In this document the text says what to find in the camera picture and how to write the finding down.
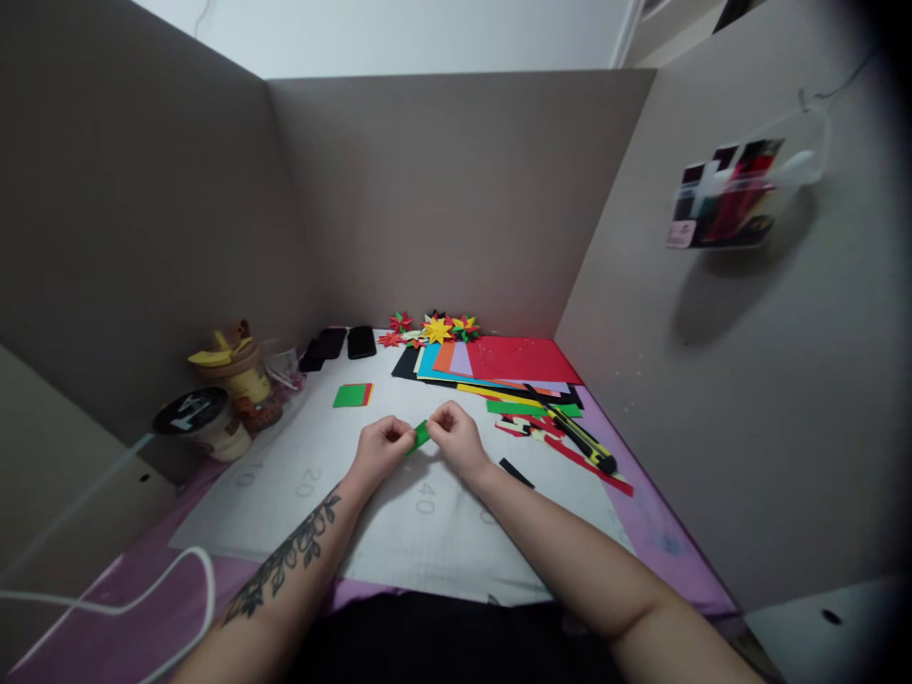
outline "white cutting mat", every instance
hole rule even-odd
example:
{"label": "white cutting mat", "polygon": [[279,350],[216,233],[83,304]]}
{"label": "white cutting mat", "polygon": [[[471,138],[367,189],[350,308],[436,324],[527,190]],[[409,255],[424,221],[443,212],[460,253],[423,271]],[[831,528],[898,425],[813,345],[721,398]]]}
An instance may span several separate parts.
{"label": "white cutting mat", "polygon": [[[310,373],[281,421],[218,479],[170,546],[265,561],[345,475],[363,426],[390,413],[417,426],[454,399],[478,423],[495,463],[505,457],[541,494],[634,553],[599,478],[545,444],[496,429],[482,397],[391,377],[401,354],[401,347],[378,347],[375,356],[351,361],[343,350]],[[364,382],[374,383],[369,407],[332,408],[341,385]],[[551,596],[433,442],[380,485],[339,574],[460,599],[491,596],[502,605]]]}

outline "hook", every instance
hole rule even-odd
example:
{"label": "hook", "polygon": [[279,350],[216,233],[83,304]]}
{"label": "hook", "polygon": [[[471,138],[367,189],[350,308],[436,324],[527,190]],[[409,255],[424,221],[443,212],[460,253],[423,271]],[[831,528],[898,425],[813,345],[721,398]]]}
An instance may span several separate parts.
{"label": "hook", "polygon": [[805,87],[803,85],[798,88],[798,106],[801,108],[802,114],[807,114],[810,111],[808,102],[805,100]]}

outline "gray wall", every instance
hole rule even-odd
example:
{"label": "gray wall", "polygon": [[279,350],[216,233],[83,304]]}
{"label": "gray wall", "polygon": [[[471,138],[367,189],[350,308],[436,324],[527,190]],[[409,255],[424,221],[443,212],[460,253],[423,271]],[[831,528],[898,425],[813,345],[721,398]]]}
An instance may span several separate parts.
{"label": "gray wall", "polygon": [[200,382],[208,330],[322,322],[261,80],[129,0],[8,0],[0,64],[0,341],[115,437]]}
{"label": "gray wall", "polygon": [[654,74],[270,81],[332,320],[552,337]]}
{"label": "gray wall", "polygon": [[747,609],[877,577],[904,532],[908,208],[883,65],[832,102],[827,174],[769,249],[664,249],[684,166],[861,62],[873,41],[830,11],[769,0],[658,72],[557,335]]}

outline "hand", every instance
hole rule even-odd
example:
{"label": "hand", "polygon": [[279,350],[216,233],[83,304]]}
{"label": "hand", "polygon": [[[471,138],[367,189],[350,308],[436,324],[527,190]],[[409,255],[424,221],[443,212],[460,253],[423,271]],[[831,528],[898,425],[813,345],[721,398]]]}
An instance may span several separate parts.
{"label": "hand", "polygon": [[491,465],[478,436],[478,426],[454,401],[446,402],[427,419],[427,434],[444,452],[446,462],[467,482]]}
{"label": "hand", "polygon": [[395,416],[364,426],[349,474],[373,492],[414,446],[417,437],[411,425]]}

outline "green paper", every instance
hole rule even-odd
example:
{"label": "green paper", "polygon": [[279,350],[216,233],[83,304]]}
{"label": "green paper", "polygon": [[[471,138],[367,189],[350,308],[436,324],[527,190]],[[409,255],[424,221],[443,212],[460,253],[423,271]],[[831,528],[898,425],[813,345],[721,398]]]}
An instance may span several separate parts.
{"label": "green paper", "polygon": [[[582,411],[580,407],[576,404],[561,404],[558,406],[558,409],[563,411],[564,415],[568,418],[580,418],[582,416]],[[488,413],[510,413],[512,415],[534,415],[534,416],[546,416],[548,411],[543,407],[532,407],[527,404],[510,404],[509,402],[487,402],[487,412]]]}
{"label": "green paper", "polygon": [[343,407],[364,406],[365,392],[367,385],[343,385],[335,395],[335,401],[332,402],[334,409]]}
{"label": "green paper", "polygon": [[421,448],[421,445],[430,439],[428,434],[428,421],[422,421],[421,425],[415,428],[417,437],[415,437],[415,446],[408,450],[406,456],[410,456],[412,453]]}

